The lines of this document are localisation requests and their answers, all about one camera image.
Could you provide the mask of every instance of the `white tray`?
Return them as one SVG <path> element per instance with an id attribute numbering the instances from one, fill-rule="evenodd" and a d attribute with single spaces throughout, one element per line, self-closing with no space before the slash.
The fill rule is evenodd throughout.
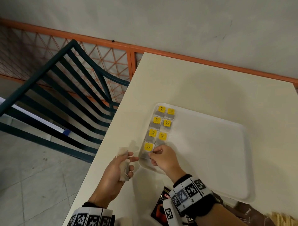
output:
<path id="1" fill-rule="evenodd" d="M 238 123 L 176 107 L 167 145 L 177 154 L 180 166 L 198 176 L 213 192 L 244 203 L 254 200 L 252 157 L 246 128 Z M 144 168 L 163 173 L 149 161 Z"/>

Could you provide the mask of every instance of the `tiled floor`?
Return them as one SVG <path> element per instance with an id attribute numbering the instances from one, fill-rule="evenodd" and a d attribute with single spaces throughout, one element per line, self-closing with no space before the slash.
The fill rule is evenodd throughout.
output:
<path id="1" fill-rule="evenodd" d="M 21 126 L 15 120 L 13 124 Z M 79 159 L 1 132 L 1 225 L 62 225 L 89 167 Z"/>

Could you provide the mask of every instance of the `white table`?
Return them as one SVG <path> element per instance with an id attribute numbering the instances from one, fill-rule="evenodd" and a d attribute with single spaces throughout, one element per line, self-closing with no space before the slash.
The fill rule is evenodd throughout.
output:
<path id="1" fill-rule="evenodd" d="M 251 205 L 262 213 L 298 217 L 298 96 L 293 85 L 145 53 L 63 225 L 88 200 L 119 147 L 139 150 L 159 102 L 246 126 L 256 190 Z M 109 209 L 116 218 L 133 217 L 134 225 L 154 225 L 150 213 L 163 186 L 172 183 L 135 165 L 134 177 Z"/>

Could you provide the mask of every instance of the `chair backrest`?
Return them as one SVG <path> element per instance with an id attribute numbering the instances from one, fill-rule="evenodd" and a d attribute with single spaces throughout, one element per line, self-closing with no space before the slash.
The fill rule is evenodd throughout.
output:
<path id="1" fill-rule="evenodd" d="M 98 80 L 96 81 L 86 70 L 84 65 L 78 59 L 78 57 L 74 54 L 73 49 L 80 55 L 80 57 L 88 63 L 94 70 Z M 72 62 L 78 67 L 81 74 L 85 76 L 86 79 L 83 79 L 79 72 L 73 68 L 73 66 L 69 63 L 68 59 L 71 59 Z M 77 81 L 77 85 L 73 82 L 72 78 L 66 75 L 70 74 Z M 44 98 L 52 105 L 59 108 L 62 112 L 66 113 L 68 116 L 77 121 L 80 125 L 84 126 L 89 131 L 104 136 L 106 131 L 102 129 L 98 129 L 84 120 L 79 116 L 76 112 L 71 110 L 68 106 L 60 101 L 59 98 L 53 96 L 50 92 L 46 91 L 44 88 L 50 87 L 57 91 L 61 96 L 63 96 L 68 102 L 73 104 L 78 110 L 80 110 L 84 115 L 86 115 L 93 123 L 103 126 L 109 127 L 113 116 L 116 112 L 116 108 L 119 106 L 119 103 L 112 100 L 110 91 L 108 89 L 106 80 L 109 79 L 115 83 L 118 83 L 122 86 L 128 86 L 129 82 L 117 78 L 104 69 L 99 67 L 81 48 L 81 46 L 75 41 L 70 41 L 65 47 L 63 47 L 55 56 L 53 56 L 44 66 L 42 66 L 30 79 L 28 79 L 20 88 L 18 88 L 12 95 L 10 95 L 1 105 L 0 105 L 0 116 L 3 114 L 7 114 L 17 120 L 20 120 L 28 125 L 31 125 L 45 133 L 48 133 L 70 145 L 73 145 L 85 152 L 80 152 L 74 150 L 69 147 L 65 147 L 63 145 L 48 141 L 46 139 L 40 138 L 28 132 L 22 131 L 20 129 L 14 128 L 10 125 L 6 125 L 4 123 L 0 123 L 0 130 L 13 134 L 15 136 L 33 141 L 35 143 L 47 146 L 49 148 L 58 150 L 60 152 L 72 155 L 74 157 L 83 159 L 84 161 L 91 162 L 94 158 L 94 154 L 96 154 L 97 149 L 90 147 L 88 145 L 82 144 L 77 140 L 68 137 L 66 134 L 63 134 L 50 126 L 45 125 L 41 121 L 30 117 L 29 115 L 19 111 L 18 109 L 13 108 L 12 106 L 20 101 L 26 106 L 38 111 L 40 114 L 44 115 L 47 118 L 52 119 L 54 122 L 58 123 L 62 127 L 72 131 L 78 136 L 84 138 L 89 142 L 93 142 L 96 144 L 101 144 L 102 139 L 98 139 L 90 136 L 86 132 L 83 132 L 78 127 L 69 123 L 67 120 L 63 119 L 59 114 L 56 114 L 45 107 L 43 104 L 35 101 L 33 98 L 27 95 L 29 90 L 35 92 L 38 96 Z M 98 94 L 96 94 L 93 89 L 87 84 L 87 81 L 96 89 Z M 68 92 L 65 87 L 61 85 L 61 81 L 65 84 L 72 92 Z M 40 85 L 40 83 L 46 83 L 47 87 Z M 82 86 L 86 92 L 89 94 L 86 96 L 81 89 L 78 88 Z M 99 115 L 100 119 L 96 117 L 93 113 L 91 113 L 86 107 L 84 107 L 74 95 L 80 97 L 84 104 L 86 104 L 90 109 L 92 109 L 97 115 Z M 100 106 L 98 108 L 90 99 L 91 98 L 96 101 L 96 103 Z"/>

